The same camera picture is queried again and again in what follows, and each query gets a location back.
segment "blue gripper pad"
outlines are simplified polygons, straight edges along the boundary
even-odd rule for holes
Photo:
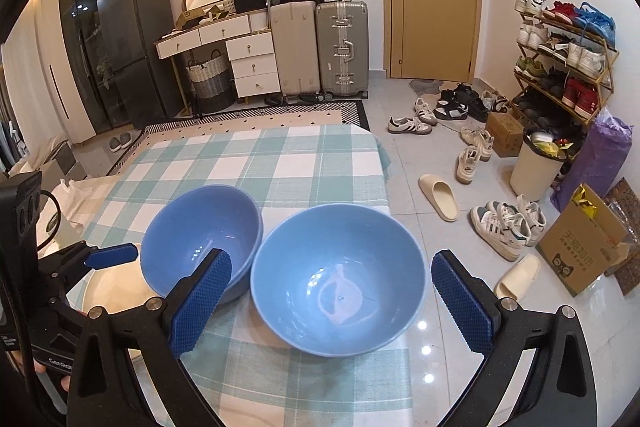
[[[117,247],[100,248],[95,250],[84,261],[87,268],[100,270],[118,264],[130,263],[138,258],[138,248],[131,243]]]
[[[221,251],[174,314],[169,348],[175,359],[195,347],[230,279],[231,258]]]
[[[447,305],[469,349],[487,356],[493,348],[494,334],[499,328],[499,315],[495,324],[495,317],[493,320],[489,317],[484,306],[463,279],[473,282],[473,278],[449,250],[440,251],[433,257],[433,285]]]

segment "white plate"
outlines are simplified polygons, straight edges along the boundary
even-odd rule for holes
[[[84,313],[88,313],[94,306],[102,306],[110,314],[114,314],[140,306],[158,295],[149,288],[142,275],[140,245],[135,246],[138,248],[138,258],[135,261],[94,271],[82,297]],[[140,355],[139,350],[129,349],[131,360]]]

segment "blue bowl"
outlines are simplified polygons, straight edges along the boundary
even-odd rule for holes
[[[231,257],[231,280],[220,299],[229,302],[249,288],[249,273],[262,241],[262,214],[244,190],[206,185],[165,206],[146,229],[140,264],[145,280],[166,297],[190,276],[212,248]]]
[[[254,260],[251,292],[285,342],[322,357],[368,353],[420,309],[426,266],[405,227],[357,204],[314,206],[283,221]]]

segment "silver suitcase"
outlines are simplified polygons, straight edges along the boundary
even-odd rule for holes
[[[273,50],[285,97],[320,92],[315,10],[313,1],[289,2],[270,8]]]
[[[369,20],[362,1],[336,1],[316,7],[320,80],[325,100],[335,96],[369,98]]]

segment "red sneaker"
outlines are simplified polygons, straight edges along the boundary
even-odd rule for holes
[[[580,99],[580,94],[583,89],[584,88],[580,81],[577,78],[570,76],[566,81],[564,95],[562,96],[562,103],[568,107],[574,108]]]
[[[582,86],[580,98],[575,105],[575,112],[588,119],[593,116],[598,108],[598,92],[593,86]]]

